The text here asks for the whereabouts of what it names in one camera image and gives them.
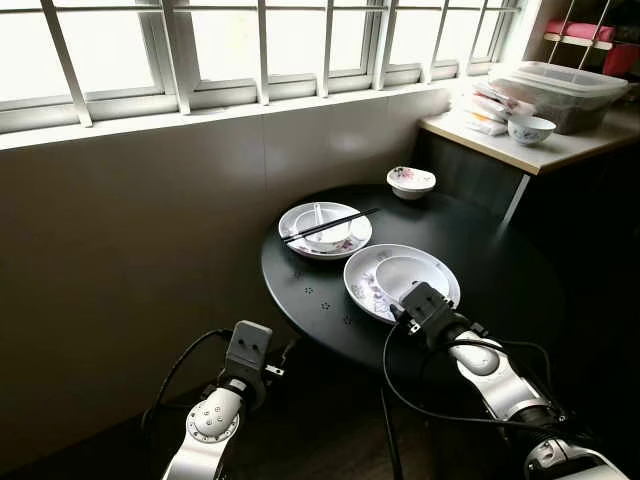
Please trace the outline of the white bowl holding spoon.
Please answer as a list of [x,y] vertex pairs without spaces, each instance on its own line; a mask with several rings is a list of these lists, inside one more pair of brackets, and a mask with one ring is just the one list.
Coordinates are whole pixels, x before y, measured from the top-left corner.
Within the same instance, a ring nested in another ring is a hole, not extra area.
[[[324,207],[324,209],[326,214],[328,214],[328,221],[334,221],[343,218],[344,216],[343,212],[328,209],[328,207]],[[297,215],[296,218],[294,218],[293,223],[294,232],[296,233],[300,233],[302,230],[307,230],[312,227],[315,227],[314,206],[303,210],[300,215]],[[344,242],[347,242],[347,239],[349,238],[349,225],[344,223],[325,229],[323,242],[312,241],[308,236],[300,239],[298,243],[300,243],[301,246],[311,248],[311,250],[314,251],[332,252],[338,250],[339,247],[343,246]]]

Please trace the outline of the plain white bowl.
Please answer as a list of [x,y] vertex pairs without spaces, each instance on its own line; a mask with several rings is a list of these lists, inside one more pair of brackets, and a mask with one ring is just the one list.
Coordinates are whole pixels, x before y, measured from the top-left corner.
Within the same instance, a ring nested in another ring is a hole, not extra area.
[[443,270],[430,262],[410,256],[396,256],[380,261],[374,270],[375,287],[387,294],[390,301],[401,305],[417,285],[430,285],[444,297],[451,297],[452,284]]

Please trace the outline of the white barred window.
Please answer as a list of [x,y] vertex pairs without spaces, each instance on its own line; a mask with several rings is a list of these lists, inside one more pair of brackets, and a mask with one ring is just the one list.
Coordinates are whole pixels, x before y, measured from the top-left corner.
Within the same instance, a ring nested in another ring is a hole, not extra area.
[[527,0],[0,0],[0,134],[488,72]]

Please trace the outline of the clear lidded plastic container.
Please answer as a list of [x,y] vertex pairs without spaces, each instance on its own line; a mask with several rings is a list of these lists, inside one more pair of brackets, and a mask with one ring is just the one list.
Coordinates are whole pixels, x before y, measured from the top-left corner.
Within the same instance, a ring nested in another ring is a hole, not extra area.
[[498,64],[488,79],[495,90],[527,102],[540,118],[556,123],[558,134],[594,131],[631,88],[626,79],[544,61]]

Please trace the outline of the stack of white packets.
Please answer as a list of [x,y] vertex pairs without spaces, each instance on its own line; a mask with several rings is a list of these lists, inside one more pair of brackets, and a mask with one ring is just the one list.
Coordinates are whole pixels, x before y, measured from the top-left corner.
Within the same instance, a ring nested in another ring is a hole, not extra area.
[[535,106],[500,92],[486,81],[477,81],[451,99],[451,109],[445,114],[471,131],[499,136],[508,131],[512,115],[534,115]]

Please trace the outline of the white blue patterned bowl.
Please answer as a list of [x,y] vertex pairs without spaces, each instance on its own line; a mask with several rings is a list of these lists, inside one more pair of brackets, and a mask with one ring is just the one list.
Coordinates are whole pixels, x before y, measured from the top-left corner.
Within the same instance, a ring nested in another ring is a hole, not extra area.
[[512,115],[507,120],[508,136],[517,145],[534,146],[548,140],[557,124],[539,116]]

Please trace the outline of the pink red cushion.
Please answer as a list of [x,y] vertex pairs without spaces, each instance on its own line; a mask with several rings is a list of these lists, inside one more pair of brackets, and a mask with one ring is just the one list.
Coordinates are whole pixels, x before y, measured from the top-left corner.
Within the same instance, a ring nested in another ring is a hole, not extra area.
[[538,60],[589,72],[639,81],[639,26],[603,26],[594,23],[550,20],[545,27],[547,52]]

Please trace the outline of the medium white floral plate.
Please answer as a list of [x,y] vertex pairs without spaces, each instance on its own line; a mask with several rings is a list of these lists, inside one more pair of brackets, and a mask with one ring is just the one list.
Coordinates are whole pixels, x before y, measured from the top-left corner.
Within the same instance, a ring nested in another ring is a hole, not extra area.
[[[356,207],[351,207],[343,204],[335,204],[335,202],[307,202],[307,204],[301,204],[292,207],[288,211],[285,211],[282,216],[280,216],[279,220],[276,221],[276,233],[279,234],[280,238],[296,236],[296,232],[294,232],[293,223],[294,218],[297,215],[300,215],[301,212],[308,207],[312,207],[315,204],[320,204],[325,207],[325,209],[332,209],[343,212],[343,218],[347,218],[349,215],[355,215],[358,211]],[[361,218],[356,218],[347,221],[349,225],[349,238],[347,242],[343,243],[342,247],[339,247],[338,250],[332,252],[319,252],[311,250],[311,248],[301,246],[298,241],[301,241],[303,238],[293,239],[291,242],[285,243],[285,246],[292,250],[298,255],[303,257],[307,257],[307,259],[317,259],[317,260],[330,260],[330,259],[346,259],[355,253],[358,250],[361,250],[362,247],[366,246],[369,243],[372,237],[372,224],[369,216],[361,216]]]

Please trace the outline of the large white floral plate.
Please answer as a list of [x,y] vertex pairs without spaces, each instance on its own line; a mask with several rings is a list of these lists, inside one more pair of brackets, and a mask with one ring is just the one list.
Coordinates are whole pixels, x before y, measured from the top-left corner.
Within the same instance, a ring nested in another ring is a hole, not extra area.
[[374,270],[380,261],[396,256],[416,257],[416,259],[430,262],[436,268],[443,270],[449,283],[452,284],[451,297],[448,300],[453,303],[453,306],[460,305],[460,283],[458,283],[453,271],[443,261],[431,256],[430,253],[417,250],[415,247],[404,246],[404,244],[374,244],[374,246],[366,247],[364,250],[360,250],[349,257],[343,270],[343,280],[346,283],[349,297],[366,314],[370,314],[376,319],[384,321],[384,323],[393,324],[394,319],[390,307],[396,305],[396,303],[390,301],[387,294],[375,287]]

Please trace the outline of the metal storage rack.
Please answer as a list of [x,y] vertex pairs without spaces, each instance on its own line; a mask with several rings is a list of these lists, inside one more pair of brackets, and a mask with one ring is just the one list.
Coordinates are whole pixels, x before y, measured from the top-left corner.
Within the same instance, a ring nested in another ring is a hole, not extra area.
[[540,60],[639,82],[640,0],[558,0]]

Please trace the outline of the small floral white bowl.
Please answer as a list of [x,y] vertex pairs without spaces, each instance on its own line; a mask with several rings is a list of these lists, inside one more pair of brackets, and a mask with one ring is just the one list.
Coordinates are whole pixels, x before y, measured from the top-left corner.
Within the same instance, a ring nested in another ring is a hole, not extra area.
[[411,166],[394,166],[387,173],[388,186],[392,193],[402,200],[416,200],[433,191],[436,177],[433,173],[425,172]]

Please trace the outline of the beige top side counter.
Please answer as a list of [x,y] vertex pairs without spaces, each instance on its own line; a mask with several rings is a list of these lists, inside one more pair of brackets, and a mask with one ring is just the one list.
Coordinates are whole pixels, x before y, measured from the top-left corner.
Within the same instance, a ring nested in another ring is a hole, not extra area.
[[534,146],[522,146],[507,134],[489,136],[471,131],[449,119],[447,114],[424,116],[419,120],[419,125],[426,132],[531,175],[553,172],[586,157],[605,154],[617,148],[637,146],[640,141],[640,111],[627,108],[609,110],[604,122],[594,131],[552,134],[548,140]]

